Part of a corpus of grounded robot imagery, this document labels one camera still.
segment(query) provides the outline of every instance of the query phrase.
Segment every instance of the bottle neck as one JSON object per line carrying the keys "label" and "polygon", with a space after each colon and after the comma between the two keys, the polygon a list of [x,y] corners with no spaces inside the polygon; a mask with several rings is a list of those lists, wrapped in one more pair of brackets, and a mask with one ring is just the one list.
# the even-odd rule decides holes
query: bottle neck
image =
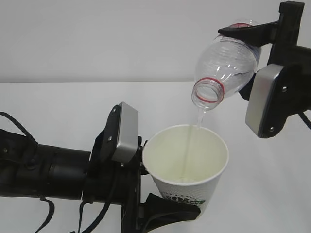
{"label": "bottle neck", "polygon": [[211,110],[224,99],[224,95],[223,84],[215,78],[206,77],[195,83],[191,98],[197,107]]}

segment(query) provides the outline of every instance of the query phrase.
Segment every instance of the paper cup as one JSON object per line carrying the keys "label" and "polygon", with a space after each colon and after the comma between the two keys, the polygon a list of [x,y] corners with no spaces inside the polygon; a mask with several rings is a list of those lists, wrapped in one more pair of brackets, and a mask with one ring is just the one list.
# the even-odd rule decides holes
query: paper cup
{"label": "paper cup", "polygon": [[163,198],[206,209],[228,164],[228,148],[213,131],[177,125],[154,135],[142,160]]}

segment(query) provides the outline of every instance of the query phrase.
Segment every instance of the clear plastic bottle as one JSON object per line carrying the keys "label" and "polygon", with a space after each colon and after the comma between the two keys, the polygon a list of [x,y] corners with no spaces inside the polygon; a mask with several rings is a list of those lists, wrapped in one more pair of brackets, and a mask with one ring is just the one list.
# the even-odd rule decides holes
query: clear plastic bottle
{"label": "clear plastic bottle", "polygon": [[[251,20],[240,19],[230,27],[257,25]],[[192,90],[193,103],[204,111],[215,108],[225,97],[241,90],[257,70],[261,48],[223,35],[200,56]]]}

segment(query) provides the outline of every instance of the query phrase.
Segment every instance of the white background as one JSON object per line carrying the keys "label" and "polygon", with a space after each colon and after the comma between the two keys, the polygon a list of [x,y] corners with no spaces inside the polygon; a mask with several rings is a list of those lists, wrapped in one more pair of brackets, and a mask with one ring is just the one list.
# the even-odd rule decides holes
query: white background
{"label": "white background", "polygon": [[[280,0],[1,0],[0,82],[189,81],[219,28]],[[311,1],[299,44],[311,47]],[[260,67],[267,63],[263,49]]]}
{"label": "white background", "polygon": [[[171,125],[195,123],[192,86],[193,82],[2,83],[0,109],[15,116],[41,144],[91,150],[109,111],[121,101],[139,111],[143,140]],[[206,212],[197,221],[155,233],[311,232],[310,130],[293,116],[276,137],[259,139],[244,123],[246,108],[247,102],[236,94],[205,118],[203,125],[218,133],[230,152]],[[3,118],[0,127],[16,132]],[[147,176],[142,201],[149,192],[158,194]],[[55,217],[43,232],[76,230],[79,202],[54,201]],[[32,233],[47,214],[47,205],[38,199],[0,198],[0,206],[0,231],[5,233]],[[102,206],[86,206],[83,229]],[[120,232],[119,206],[111,207],[95,232]]]}
{"label": "white background", "polygon": [[[277,20],[279,2],[1,0],[1,82],[113,83],[1,83],[0,110],[20,120],[41,144],[81,150],[91,150],[109,111],[121,101],[139,110],[144,140],[168,126],[195,123],[193,82],[180,81],[193,80],[198,55],[218,28],[236,18]],[[306,2],[299,44],[311,47],[311,2]],[[260,67],[268,54],[269,46]],[[203,125],[217,132],[230,151],[207,211],[197,221],[155,233],[311,232],[311,132],[293,116],[276,137],[256,138],[244,124],[246,107],[234,95],[206,116]],[[2,118],[0,128],[16,132]],[[147,176],[143,201],[149,192],[158,194]],[[55,217],[43,232],[76,230],[79,202],[54,201]],[[86,206],[83,229],[101,207]],[[46,214],[47,205],[39,200],[0,198],[0,231],[32,233]],[[112,206],[94,232],[119,233],[120,207]]]}

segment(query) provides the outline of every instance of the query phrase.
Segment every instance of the green print on cup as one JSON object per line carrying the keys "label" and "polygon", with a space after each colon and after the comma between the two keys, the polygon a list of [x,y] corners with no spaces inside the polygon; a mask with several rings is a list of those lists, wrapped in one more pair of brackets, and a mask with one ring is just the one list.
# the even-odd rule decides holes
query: green print on cup
{"label": "green print on cup", "polygon": [[173,195],[172,193],[162,193],[162,196],[167,198],[168,200],[172,200],[178,203],[191,204],[191,205],[202,205],[205,203],[205,200],[198,200],[197,198],[191,196],[183,196],[183,195]]}

